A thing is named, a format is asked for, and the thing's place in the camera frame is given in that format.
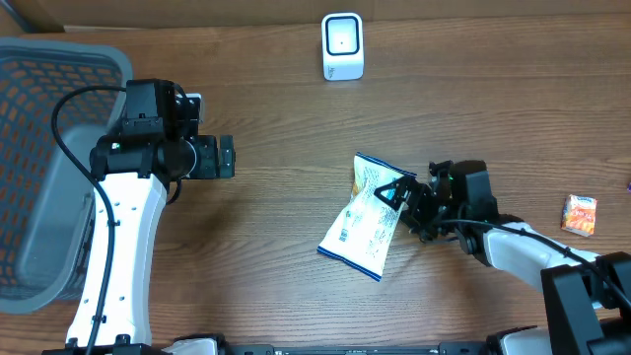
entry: blue stripe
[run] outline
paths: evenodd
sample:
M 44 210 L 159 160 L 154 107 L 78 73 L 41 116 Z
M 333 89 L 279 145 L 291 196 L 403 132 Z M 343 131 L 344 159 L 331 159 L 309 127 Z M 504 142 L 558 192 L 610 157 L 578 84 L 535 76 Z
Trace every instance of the blue stripe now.
M 365 159 L 365 160 L 367 160 L 367 161 L 369 161 L 371 163 L 375 163 L 377 165 L 380 165 L 382 167 L 386 167 L 388 169 L 392 169 L 392 170 L 394 170 L 397 173 L 401 173 L 401 174 L 407 175 L 409 177 L 416 177 L 416 174 L 414 174 L 414 173 L 407 172 L 407 171 L 405 171 L 403 169 L 399 169 L 399 168 L 397 168 L 395 166 L 392 166 L 392 165 L 384 162 L 381 159 L 377 159 L 377 158 L 374 158 L 374 157 L 371 157 L 371 156 L 367 156 L 366 154 L 363 154 L 362 152 L 357 152 L 356 156 L 358 156 L 360 158 L 363 158 L 363 159 Z
M 338 255 L 338 254 L 336 254 L 334 252 L 330 252 L 327 249 L 325 249 L 323 247 L 320 247 L 320 246 L 317 247 L 317 251 L 323 253 L 326 256 L 329 256 L 329 257 L 332 257 L 332 258 L 336 258 L 336 259 L 339 259 L 339 260 L 342 260 L 342 261 L 346 262 L 351 267 L 354 267 L 354 268 L 362 271 L 363 273 L 367 274 L 368 276 L 372 277 L 373 279 L 375 279 L 378 282 L 382 281 L 382 277 L 380 275 L 376 274 L 373 271 L 370 271 L 369 269 L 367 269 L 365 267 L 362 267 L 362 266 L 356 264 L 355 262 L 353 262 L 353 261 L 351 261 L 351 260 L 349 260 L 349 259 L 347 259 L 345 257 L 342 257 L 342 256 L 340 256 L 340 255 Z

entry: blue-gray plastic bin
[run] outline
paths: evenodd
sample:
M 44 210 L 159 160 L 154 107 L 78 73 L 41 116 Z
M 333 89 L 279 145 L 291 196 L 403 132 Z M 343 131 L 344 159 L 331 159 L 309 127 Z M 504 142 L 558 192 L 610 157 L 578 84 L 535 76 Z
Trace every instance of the blue-gray plastic bin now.
M 73 90 L 124 86 L 131 77 L 129 60 L 112 47 L 0 38 L 0 312 L 30 313 L 81 297 L 94 195 L 55 144 L 50 114 Z M 86 167 L 123 105 L 123 93 L 102 91 L 60 112 L 62 137 Z

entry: plastic basket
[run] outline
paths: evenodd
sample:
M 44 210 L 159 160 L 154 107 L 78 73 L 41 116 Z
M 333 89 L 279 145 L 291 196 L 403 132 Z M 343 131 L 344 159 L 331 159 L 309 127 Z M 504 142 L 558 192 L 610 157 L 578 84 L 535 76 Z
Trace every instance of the plastic basket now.
M 70 91 L 124 85 L 131 75 L 112 47 L 0 38 L 0 312 L 81 297 L 94 197 L 56 146 L 50 114 Z M 85 166 L 123 104 L 124 94 L 86 93 L 60 112 L 60 133 Z

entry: orange packet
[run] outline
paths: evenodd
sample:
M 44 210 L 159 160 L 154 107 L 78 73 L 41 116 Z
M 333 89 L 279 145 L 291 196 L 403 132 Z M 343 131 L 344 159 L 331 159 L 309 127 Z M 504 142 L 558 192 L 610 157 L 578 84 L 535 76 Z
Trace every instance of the orange packet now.
M 561 229 L 589 237 L 596 225 L 596 199 L 569 195 L 565 199 Z

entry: wooden tabletop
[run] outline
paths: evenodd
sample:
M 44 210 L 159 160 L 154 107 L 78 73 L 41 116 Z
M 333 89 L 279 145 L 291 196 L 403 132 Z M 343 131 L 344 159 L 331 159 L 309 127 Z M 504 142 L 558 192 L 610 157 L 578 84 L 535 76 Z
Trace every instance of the wooden tabletop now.
M 353 156 L 426 174 L 483 159 L 501 212 L 562 243 L 631 250 L 631 16 L 365 24 L 359 81 L 322 78 L 319 25 L 37 35 L 125 52 L 136 78 L 206 101 L 237 176 L 187 181 L 156 237 L 155 344 L 414 345 L 545 325 L 542 297 L 458 245 L 397 228 L 382 282 L 316 253 L 348 202 Z M 596 234 L 559 229 L 564 198 L 598 199 Z M 0 316 L 0 353 L 62 346 L 77 308 Z M 599 313 L 612 316 L 615 313 Z

